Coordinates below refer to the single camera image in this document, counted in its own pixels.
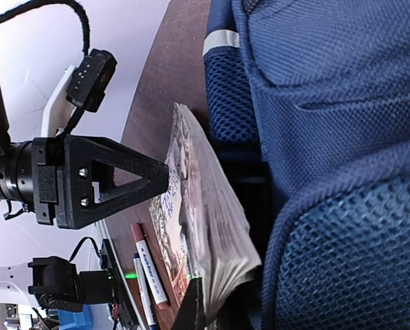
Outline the navy blue student backpack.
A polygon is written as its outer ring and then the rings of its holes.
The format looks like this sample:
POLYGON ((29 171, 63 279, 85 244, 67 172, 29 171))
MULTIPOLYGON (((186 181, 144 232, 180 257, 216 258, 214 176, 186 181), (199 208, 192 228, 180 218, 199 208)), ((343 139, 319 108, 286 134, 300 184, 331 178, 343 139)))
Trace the navy blue student backpack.
POLYGON ((211 138, 262 264, 237 329, 410 329, 410 1, 212 1, 211 138))

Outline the pink illustrated paperback book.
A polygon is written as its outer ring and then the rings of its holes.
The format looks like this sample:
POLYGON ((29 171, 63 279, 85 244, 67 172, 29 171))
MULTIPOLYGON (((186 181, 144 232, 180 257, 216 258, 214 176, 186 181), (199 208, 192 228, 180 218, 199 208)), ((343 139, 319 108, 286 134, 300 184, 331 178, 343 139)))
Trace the pink illustrated paperback book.
POLYGON ((191 110, 176 103, 170 123, 169 186, 151 200, 149 213, 175 302, 185 302, 188 285, 200 279, 209 325, 230 294, 254 278, 261 259, 242 205, 191 110))

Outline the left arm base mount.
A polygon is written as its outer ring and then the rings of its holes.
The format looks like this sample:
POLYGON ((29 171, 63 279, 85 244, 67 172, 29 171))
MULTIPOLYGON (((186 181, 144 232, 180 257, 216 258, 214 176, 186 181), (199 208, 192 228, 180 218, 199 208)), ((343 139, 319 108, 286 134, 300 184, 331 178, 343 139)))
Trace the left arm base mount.
MULTIPOLYGON (((113 317, 114 327, 118 326, 114 305, 114 285, 108 270, 100 266, 99 270, 78 272, 72 263, 83 243, 78 243, 70 260, 57 256, 34 258, 28 263, 32 270, 33 283, 28 292, 35 296, 40 307, 68 312, 82 312, 90 305, 106 304, 113 317)), ((100 249, 96 249, 101 262, 100 249)))

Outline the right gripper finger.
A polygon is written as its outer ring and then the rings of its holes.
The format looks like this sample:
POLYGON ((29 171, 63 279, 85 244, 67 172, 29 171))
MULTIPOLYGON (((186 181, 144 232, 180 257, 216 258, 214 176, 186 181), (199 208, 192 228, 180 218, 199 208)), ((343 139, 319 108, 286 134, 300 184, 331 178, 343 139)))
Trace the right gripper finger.
POLYGON ((190 280, 172 330, 205 330, 204 295, 200 277, 190 280))

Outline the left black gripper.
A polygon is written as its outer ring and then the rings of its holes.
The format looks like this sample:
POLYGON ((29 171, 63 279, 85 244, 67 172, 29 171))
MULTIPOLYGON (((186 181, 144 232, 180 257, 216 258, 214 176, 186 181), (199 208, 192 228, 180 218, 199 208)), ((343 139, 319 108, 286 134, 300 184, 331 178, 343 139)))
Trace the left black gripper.
POLYGON ((81 229, 166 192, 168 166, 113 140, 68 135, 11 144, 0 155, 6 220, 81 229))

